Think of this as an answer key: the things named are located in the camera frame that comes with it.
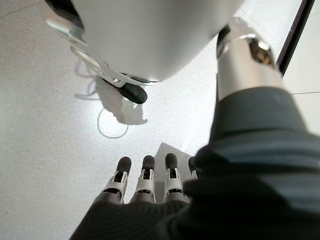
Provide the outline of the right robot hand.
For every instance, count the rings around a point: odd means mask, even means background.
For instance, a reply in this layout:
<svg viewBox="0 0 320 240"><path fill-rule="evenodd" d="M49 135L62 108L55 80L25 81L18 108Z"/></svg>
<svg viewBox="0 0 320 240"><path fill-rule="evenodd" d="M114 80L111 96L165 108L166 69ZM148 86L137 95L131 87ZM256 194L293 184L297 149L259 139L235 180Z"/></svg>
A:
<svg viewBox="0 0 320 240"><path fill-rule="evenodd" d="M210 139L189 160L181 184L165 158L163 203L143 161L132 201L123 203L130 160L96 197L73 240L317 240L320 138L311 134L271 49L241 18L217 39L217 84Z"/></svg>

